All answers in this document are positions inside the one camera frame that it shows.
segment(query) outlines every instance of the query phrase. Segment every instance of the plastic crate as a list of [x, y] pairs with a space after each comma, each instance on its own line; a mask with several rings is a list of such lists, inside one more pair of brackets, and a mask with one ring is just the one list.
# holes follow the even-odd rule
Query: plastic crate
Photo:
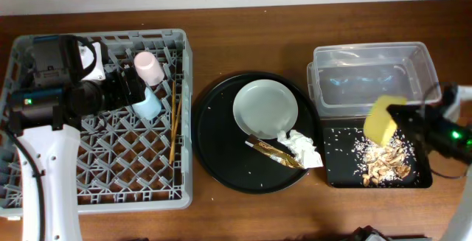
[[[74, 34], [108, 46], [105, 71], [129, 65], [141, 51], [152, 52], [163, 64], [166, 77], [152, 87], [162, 102], [153, 120], [138, 119], [131, 108], [105, 112], [106, 131], [100, 119], [82, 121], [77, 157], [77, 198], [80, 214], [184, 209], [192, 202], [192, 50], [183, 30], [143, 30]], [[0, 97], [1, 125], [7, 123], [8, 96], [34, 65], [32, 39], [15, 39]], [[169, 165], [172, 82], [175, 74], [177, 100], [182, 100], [181, 132], [176, 138], [176, 160]], [[0, 216], [22, 215], [21, 168], [15, 148], [1, 132]]]

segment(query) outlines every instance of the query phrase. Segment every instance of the round tray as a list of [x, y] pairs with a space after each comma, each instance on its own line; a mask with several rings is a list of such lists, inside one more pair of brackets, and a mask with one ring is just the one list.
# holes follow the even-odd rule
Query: round tray
[[[217, 84], [195, 105], [192, 123], [194, 152], [201, 165], [217, 181], [231, 189], [251, 194], [287, 188], [307, 172], [285, 167], [245, 144], [248, 135], [236, 124], [233, 101], [242, 87], [261, 79], [275, 80], [290, 89], [299, 108], [294, 129], [311, 137], [321, 154], [324, 148], [321, 122], [314, 104], [285, 78], [265, 72], [249, 72]], [[289, 152], [276, 139], [264, 141]]]

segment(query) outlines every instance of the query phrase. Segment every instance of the gray plastic basket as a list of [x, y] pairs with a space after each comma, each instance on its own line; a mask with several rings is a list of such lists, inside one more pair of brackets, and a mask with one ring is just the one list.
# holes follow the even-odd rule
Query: gray plastic basket
[[[79, 213], [134, 212], [184, 209], [192, 202], [192, 50], [183, 30], [143, 30], [74, 34], [108, 46], [110, 72], [132, 65], [141, 51], [152, 52], [163, 63], [166, 78], [152, 87], [162, 102], [153, 120], [138, 119], [127, 107], [105, 112], [106, 131], [95, 133], [103, 121], [88, 116], [82, 121], [77, 158]], [[7, 124], [9, 95], [34, 65], [32, 39], [15, 39], [0, 97], [1, 126]], [[177, 100], [182, 100], [181, 129], [176, 139], [176, 160], [169, 165], [172, 82], [176, 76]], [[1, 132], [0, 216], [22, 215], [21, 168], [12, 143]]]

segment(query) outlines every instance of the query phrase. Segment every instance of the green light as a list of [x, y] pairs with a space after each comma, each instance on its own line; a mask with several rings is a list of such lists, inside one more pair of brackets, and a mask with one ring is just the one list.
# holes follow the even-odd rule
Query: green light
[[457, 131], [453, 131], [453, 132], [451, 133], [451, 136], [452, 136], [452, 138], [454, 138], [454, 139], [461, 139], [461, 138], [462, 138], [462, 135], [461, 135], [460, 133], [458, 133]]

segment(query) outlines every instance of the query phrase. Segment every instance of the sponge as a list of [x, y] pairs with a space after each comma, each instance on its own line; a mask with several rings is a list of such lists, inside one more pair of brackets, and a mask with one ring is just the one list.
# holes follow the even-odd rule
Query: sponge
[[397, 124], [386, 110], [389, 105], [405, 105], [405, 97], [381, 96], [372, 106], [364, 123], [364, 135], [380, 146], [386, 146], [397, 130]]

